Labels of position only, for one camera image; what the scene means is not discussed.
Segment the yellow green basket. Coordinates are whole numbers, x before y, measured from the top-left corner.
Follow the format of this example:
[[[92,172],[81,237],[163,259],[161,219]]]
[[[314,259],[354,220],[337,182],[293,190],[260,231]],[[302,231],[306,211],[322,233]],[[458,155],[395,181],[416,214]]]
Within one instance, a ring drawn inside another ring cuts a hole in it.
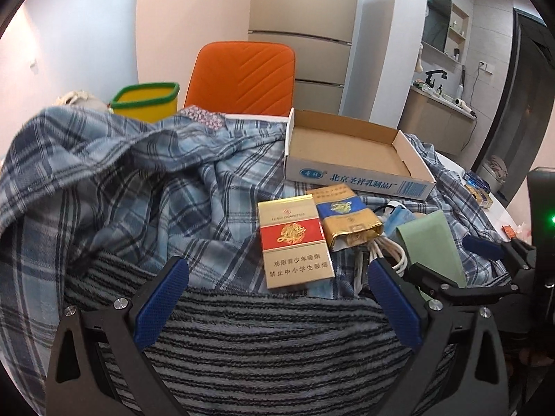
[[[117,115],[154,123],[178,112],[180,85],[173,82],[126,86],[109,102]]]

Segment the bathroom vanity cabinet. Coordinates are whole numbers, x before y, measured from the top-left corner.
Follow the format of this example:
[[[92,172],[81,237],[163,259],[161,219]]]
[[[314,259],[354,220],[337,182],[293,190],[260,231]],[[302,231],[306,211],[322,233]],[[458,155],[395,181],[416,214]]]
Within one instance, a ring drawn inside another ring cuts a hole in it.
[[[476,121],[465,109],[412,86],[398,128],[456,157],[471,138]]]

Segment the shallow cardboard box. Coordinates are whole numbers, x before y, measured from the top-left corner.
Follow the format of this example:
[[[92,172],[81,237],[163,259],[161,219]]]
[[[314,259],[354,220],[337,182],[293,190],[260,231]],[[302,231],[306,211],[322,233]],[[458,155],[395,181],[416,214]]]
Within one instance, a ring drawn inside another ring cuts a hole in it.
[[[371,122],[292,109],[284,176],[317,186],[424,201],[436,187],[428,165],[402,132]]]

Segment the red gold cigarette pack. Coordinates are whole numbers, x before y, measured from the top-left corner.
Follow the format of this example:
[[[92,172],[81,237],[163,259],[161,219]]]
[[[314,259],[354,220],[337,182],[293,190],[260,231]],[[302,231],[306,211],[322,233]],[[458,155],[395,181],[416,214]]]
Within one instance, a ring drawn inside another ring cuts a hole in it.
[[[258,214],[268,289],[305,286],[335,277],[310,194],[260,202]]]

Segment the grey striped towel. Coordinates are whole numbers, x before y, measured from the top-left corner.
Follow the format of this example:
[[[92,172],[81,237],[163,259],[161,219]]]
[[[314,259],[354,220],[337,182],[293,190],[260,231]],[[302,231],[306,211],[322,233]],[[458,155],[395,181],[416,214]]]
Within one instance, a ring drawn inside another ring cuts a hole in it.
[[[191,287],[146,355],[192,415],[367,415],[411,351],[368,298]]]

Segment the green sticky note pad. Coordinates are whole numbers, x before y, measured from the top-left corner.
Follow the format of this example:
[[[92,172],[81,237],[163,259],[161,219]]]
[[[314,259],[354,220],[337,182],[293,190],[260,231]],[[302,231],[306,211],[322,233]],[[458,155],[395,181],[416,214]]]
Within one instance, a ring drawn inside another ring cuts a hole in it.
[[[459,287],[467,286],[462,260],[442,211],[398,225],[396,231],[407,253],[409,266],[420,263]]]

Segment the mirror cabinet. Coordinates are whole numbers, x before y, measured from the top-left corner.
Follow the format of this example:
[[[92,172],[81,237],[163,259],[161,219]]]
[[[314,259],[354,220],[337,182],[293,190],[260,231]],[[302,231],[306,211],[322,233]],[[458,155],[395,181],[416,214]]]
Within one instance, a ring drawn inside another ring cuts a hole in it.
[[[452,0],[427,0],[422,33],[425,46],[461,64],[469,36],[469,16]]]

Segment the beige refrigerator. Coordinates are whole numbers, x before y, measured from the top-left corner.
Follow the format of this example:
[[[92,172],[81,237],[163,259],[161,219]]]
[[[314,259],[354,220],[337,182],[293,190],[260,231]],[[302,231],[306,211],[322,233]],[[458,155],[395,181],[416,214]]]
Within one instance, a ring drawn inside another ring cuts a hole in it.
[[[296,55],[293,106],[340,111],[358,0],[250,0],[248,39]]]

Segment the white hair dryer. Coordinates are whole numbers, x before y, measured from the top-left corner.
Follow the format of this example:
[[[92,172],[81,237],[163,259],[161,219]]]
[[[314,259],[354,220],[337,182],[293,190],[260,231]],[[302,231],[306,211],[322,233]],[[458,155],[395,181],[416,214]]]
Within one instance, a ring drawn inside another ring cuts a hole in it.
[[[475,112],[462,99],[455,99],[454,100],[454,105],[456,106],[456,108],[459,112],[469,116],[470,118],[476,118]]]

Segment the orange chair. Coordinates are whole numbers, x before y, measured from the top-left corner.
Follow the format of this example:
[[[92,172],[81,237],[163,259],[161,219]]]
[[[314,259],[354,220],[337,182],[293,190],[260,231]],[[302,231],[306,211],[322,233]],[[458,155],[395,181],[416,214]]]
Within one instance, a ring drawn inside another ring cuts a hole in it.
[[[185,107],[213,113],[288,116],[293,106],[296,54],[262,41],[217,41],[194,64]]]

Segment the small orange box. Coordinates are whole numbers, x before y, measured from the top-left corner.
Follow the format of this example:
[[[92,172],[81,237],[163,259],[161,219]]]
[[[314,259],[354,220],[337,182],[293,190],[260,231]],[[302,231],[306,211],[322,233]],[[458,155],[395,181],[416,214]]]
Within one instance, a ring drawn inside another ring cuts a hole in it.
[[[511,225],[503,225],[501,227],[501,230],[505,234],[505,236],[508,237],[509,240],[516,237],[516,233],[514,232],[514,229],[511,227]]]

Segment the blue gold cigarette pack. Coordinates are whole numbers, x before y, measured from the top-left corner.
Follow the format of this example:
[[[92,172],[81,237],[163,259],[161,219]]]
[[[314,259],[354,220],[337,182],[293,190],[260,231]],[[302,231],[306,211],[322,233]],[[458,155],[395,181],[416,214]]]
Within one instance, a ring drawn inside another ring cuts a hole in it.
[[[316,205],[325,239],[332,252],[365,244],[383,234],[383,223],[344,184],[308,192]]]

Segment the blue box on table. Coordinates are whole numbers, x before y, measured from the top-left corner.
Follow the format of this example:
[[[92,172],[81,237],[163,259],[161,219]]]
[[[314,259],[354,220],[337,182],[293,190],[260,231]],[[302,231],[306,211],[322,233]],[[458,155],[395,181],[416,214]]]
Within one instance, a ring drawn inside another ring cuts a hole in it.
[[[491,192],[490,185],[472,171],[465,171],[463,179],[465,180],[465,183],[473,186],[476,189],[482,189],[486,193]]]

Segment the blue plaid blanket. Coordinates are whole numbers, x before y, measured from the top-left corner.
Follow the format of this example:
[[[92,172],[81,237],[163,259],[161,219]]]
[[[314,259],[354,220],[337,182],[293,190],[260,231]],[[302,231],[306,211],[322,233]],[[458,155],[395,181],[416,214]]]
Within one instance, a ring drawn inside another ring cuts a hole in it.
[[[68,305],[132,296],[175,255],[188,288],[279,295],[266,288],[258,204],[307,191],[284,179],[285,133],[254,119],[212,129],[190,110],[145,124],[56,106],[25,124],[1,170],[1,351],[34,411]],[[359,298],[354,253],[332,265],[333,280],[279,296]]]

